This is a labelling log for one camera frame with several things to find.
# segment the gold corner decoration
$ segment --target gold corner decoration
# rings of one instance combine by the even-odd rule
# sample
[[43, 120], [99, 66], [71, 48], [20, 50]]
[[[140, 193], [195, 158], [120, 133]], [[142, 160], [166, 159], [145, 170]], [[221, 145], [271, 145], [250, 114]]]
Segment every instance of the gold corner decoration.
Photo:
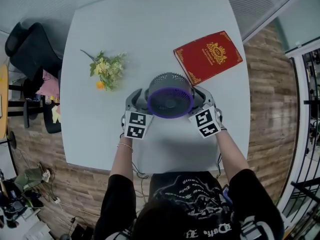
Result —
[[182, 56], [182, 51], [183, 51], [184, 49], [179, 49], [179, 50], [176, 50], [175, 52], [176, 52], [176, 54], [178, 54], [178, 57], [179, 57], [179, 59], [180, 59], [180, 61], [182, 61], [182, 62], [184, 62], [184, 57]]
[[231, 42], [230, 37], [228, 36], [228, 34], [227, 34], [225, 31], [221, 32], [220, 35], [221, 35], [221, 36], [224, 36], [228, 41]]
[[225, 48], [223, 48], [221, 45], [218, 46], [217, 42], [207, 43], [206, 47], [209, 49], [213, 58], [215, 59], [215, 61], [218, 64], [224, 63], [226, 61], [226, 59], [228, 58], [227, 56], [224, 55], [226, 53]]
[[201, 78], [196, 78], [195, 75], [190, 71], [188, 71], [188, 73], [189, 73], [190, 77], [192, 78], [192, 82], [194, 85], [201, 82]]
[[235, 51], [235, 53], [236, 53], [236, 56], [238, 57], [236, 62], [242, 62], [242, 57], [241, 57], [240, 53], [237, 50]]

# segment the white table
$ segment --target white table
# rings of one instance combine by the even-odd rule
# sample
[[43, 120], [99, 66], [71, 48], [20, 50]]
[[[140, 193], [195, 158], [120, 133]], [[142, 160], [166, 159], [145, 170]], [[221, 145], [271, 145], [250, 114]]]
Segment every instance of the white table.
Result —
[[[250, 92], [244, 48], [228, 0], [104, 0], [78, 9], [64, 51], [61, 75], [61, 127], [66, 161], [110, 170], [122, 132], [125, 100], [148, 88], [165, 72], [184, 74], [173, 49], [226, 31], [243, 62], [199, 86], [210, 91], [224, 125], [247, 157]], [[128, 53], [127, 68], [114, 92], [96, 89], [91, 55]], [[133, 162], [141, 172], [216, 170], [215, 137], [202, 139], [188, 120], [154, 117], [144, 140], [133, 141]]]

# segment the red book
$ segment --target red book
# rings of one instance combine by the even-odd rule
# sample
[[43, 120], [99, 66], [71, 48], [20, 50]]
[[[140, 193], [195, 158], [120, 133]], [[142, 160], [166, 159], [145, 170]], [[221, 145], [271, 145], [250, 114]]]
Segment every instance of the red book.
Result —
[[193, 86], [243, 61], [225, 31], [189, 42], [173, 52]]

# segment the flower bouquet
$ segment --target flower bouquet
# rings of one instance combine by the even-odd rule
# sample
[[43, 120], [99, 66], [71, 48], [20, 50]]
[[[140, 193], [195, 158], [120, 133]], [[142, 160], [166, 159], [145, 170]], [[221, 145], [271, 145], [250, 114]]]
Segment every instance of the flower bouquet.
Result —
[[100, 81], [96, 82], [98, 89], [113, 91], [122, 77], [122, 70], [125, 69], [126, 53], [120, 53], [117, 56], [106, 57], [101, 51], [96, 57], [93, 57], [81, 50], [92, 59], [90, 64], [90, 77], [97, 75]]

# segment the gray fan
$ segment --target gray fan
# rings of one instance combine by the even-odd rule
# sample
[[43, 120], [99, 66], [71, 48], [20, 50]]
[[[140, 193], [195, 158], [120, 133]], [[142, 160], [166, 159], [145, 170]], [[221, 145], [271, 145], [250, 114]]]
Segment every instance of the gray fan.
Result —
[[161, 118], [179, 118], [193, 108], [193, 89], [185, 77], [163, 73], [155, 77], [145, 92], [148, 110]]

